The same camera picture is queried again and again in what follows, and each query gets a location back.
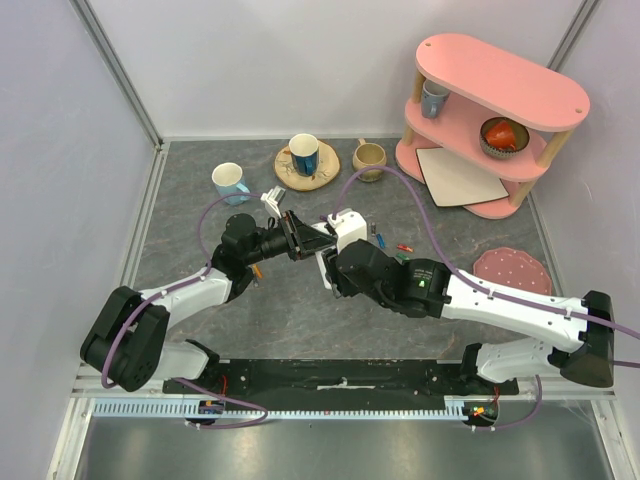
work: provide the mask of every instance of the wooden coaster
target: wooden coaster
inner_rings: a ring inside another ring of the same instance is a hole
[[[316,173],[310,177],[303,177],[296,171],[288,146],[278,152],[276,160],[273,163],[273,169],[277,177],[288,188],[298,190],[299,192],[309,192],[324,187],[338,176],[338,173],[340,173],[340,159],[338,158],[338,154],[328,143],[322,140],[318,140],[318,143],[320,145],[318,169]]]

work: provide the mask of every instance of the shelf tier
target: shelf tier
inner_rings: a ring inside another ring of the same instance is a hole
[[[402,141],[399,141],[396,146],[396,161],[398,162],[400,170],[419,182],[425,183],[424,178],[422,177],[422,172],[420,171],[420,165],[418,164],[416,149],[438,147],[438,144],[417,134],[413,136],[413,142],[411,145],[405,145]],[[502,180],[502,184],[504,185],[504,188],[507,189],[507,192],[509,192],[509,195],[515,193],[519,185],[517,182],[510,182],[507,180]],[[491,220],[508,217],[518,209],[509,203],[509,197],[493,200],[491,202],[466,205],[464,208],[475,213],[479,217]]]
[[[502,180],[502,184],[507,192],[509,192],[509,196],[513,195],[520,185],[517,182],[509,182],[508,180]],[[488,218],[490,220],[499,220],[514,214],[519,207],[511,205],[509,203],[509,197],[506,197],[500,198],[499,200],[493,200],[491,202],[465,205],[464,208],[469,210],[471,213],[475,213],[479,217]]]
[[[563,132],[589,113],[589,97],[574,80],[459,33],[422,41],[416,67],[426,78],[530,128]]]
[[[424,118],[420,104],[413,103],[411,99],[407,101],[404,114],[416,133],[504,180],[528,182],[547,171],[547,168],[536,164],[546,142],[531,130],[527,148],[512,158],[496,160],[485,154],[480,147],[480,127],[496,113],[458,94],[449,95],[437,118]]]

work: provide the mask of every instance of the metal bowl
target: metal bowl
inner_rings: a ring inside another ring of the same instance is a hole
[[[510,148],[493,147],[493,146],[489,145],[489,142],[487,142],[487,139],[485,138],[485,135],[487,134],[487,132],[489,130],[491,130],[491,128],[494,125],[496,125],[498,122],[500,122],[502,120],[506,120],[507,123],[513,129],[513,134],[516,137],[516,149],[515,150],[512,150]],[[498,160],[504,160],[504,159],[507,159],[507,158],[511,158],[514,155],[517,155],[519,152],[521,152],[525,148],[527,148],[527,145],[529,145],[529,130],[527,130],[527,127],[525,127],[524,125],[522,125],[522,124],[520,124],[518,122],[515,122],[515,121],[511,120],[510,118],[493,117],[493,118],[490,118],[489,120],[487,120],[486,122],[484,122],[482,124],[482,127],[480,127],[480,147],[482,148],[482,151],[484,153],[486,153],[487,155],[489,155],[492,158],[496,158]]]

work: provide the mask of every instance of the pink polka dot mat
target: pink polka dot mat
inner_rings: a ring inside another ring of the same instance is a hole
[[[489,282],[527,292],[551,295],[551,278],[544,266],[522,250],[488,250],[473,264],[473,274]]]

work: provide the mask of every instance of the blue mug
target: blue mug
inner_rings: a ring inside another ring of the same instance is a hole
[[[432,80],[425,80],[422,84],[422,116],[436,118],[440,115],[444,104],[449,98],[448,88],[438,85]]]
[[[242,167],[237,163],[228,162],[218,165],[214,168],[211,179],[221,196],[236,192],[249,193]],[[239,205],[247,200],[249,197],[244,195],[235,195],[224,199],[229,205]]]
[[[318,139],[308,133],[299,133],[289,140],[291,161],[296,171],[303,177],[310,177],[318,169]]]

